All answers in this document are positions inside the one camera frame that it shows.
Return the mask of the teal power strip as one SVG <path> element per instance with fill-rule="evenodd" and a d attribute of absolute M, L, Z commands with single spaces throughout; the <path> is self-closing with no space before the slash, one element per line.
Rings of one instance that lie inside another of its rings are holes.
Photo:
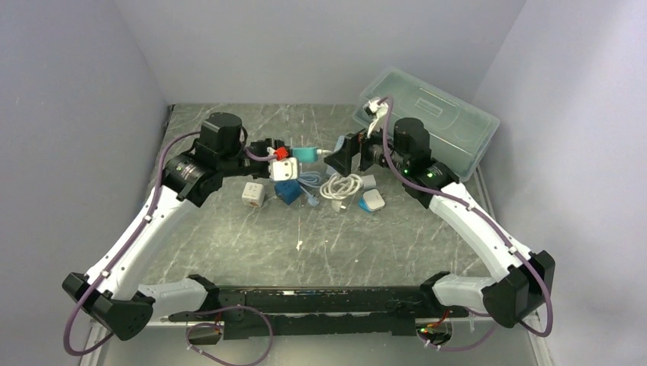
<path fill-rule="evenodd" d="M 326 157 L 331 153 L 332 151 L 330 150 L 319 149 L 316 147 L 298 147 L 293 148 L 291 151 L 291 155 L 297 158 L 299 163 L 314 163 L 321 157 Z M 347 198 L 354 196 L 362 189 L 360 177 L 361 176 L 357 174 L 350 174 L 344 177 L 333 170 L 333 173 L 329 175 L 327 180 L 323 177 L 323 184 L 320 186 L 318 191 L 314 190 L 314 193 L 319 200 L 320 198 L 328 200 L 331 207 L 336 212 L 340 212 L 347 208 L 344 201 Z"/>

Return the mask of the blue cube adapter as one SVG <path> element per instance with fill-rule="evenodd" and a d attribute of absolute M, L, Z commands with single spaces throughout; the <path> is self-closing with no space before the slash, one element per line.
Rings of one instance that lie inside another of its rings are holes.
<path fill-rule="evenodd" d="M 297 180 L 278 181 L 274 185 L 274 190 L 275 195 L 286 205 L 291 205 L 303 194 Z"/>

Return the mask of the white cube socket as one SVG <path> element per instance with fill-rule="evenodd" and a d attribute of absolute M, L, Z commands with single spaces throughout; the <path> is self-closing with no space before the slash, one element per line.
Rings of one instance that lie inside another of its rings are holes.
<path fill-rule="evenodd" d="M 265 201 L 266 189 L 263 184 L 247 182 L 241 194 L 244 204 L 251 207 L 261 207 Z"/>

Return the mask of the light blue power strip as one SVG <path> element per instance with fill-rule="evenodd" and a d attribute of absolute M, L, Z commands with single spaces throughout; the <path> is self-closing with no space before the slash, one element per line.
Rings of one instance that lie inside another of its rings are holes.
<path fill-rule="evenodd" d="M 297 178 L 297 182 L 301 190 L 307 197 L 307 202 L 311 207 L 316 207 L 320 204 L 319 199 L 316 197 L 314 190 L 319 190 L 323 184 L 323 177 L 319 172 L 309 171 L 301 172 Z"/>

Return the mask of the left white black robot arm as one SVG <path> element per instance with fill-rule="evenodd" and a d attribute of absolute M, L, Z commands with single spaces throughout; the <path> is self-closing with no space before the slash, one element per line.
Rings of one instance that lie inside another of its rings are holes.
<path fill-rule="evenodd" d="M 150 196 L 129 227 L 89 270 L 71 272 L 63 280 L 63 290 L 76 303 L 64 330 L 66 341 L 80 312 L 122 341 L 165 313 L 190 310 L 201 320 L 217 314 L 218 297 L 200 281 L 184 280 L 166 294 L 145 291 L 140 283 L 174 226 L 218 191 L 225 178 L 298 177 L 299 161 L 281 140 L 247 138 L 240 117 L 216 112 L 200 130 L 176 137 L 163 149 Z"/>

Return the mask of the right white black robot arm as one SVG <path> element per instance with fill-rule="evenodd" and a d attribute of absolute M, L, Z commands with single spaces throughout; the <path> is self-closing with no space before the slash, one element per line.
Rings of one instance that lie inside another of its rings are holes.
<path fill-rule="evenodd" d="M 360 130 L 344 137 L 324 161 L 342 176 L 350 175 L 359 157 L 359 171 L 379 165 L 401 180 L 405 191 L 448 223 L 485 264 L 485 278 L 439 273 L 423 282 L 420 305 L 429 316 L 449 307 L 484 313 L 505 328 L 546 304 L 551 293 L 555 260 L 534 252 L 507 233 L 469 194 L 459 177 L 432 156 L 431 135 L 422 121 L 397 120 L 392 136 Z"/>

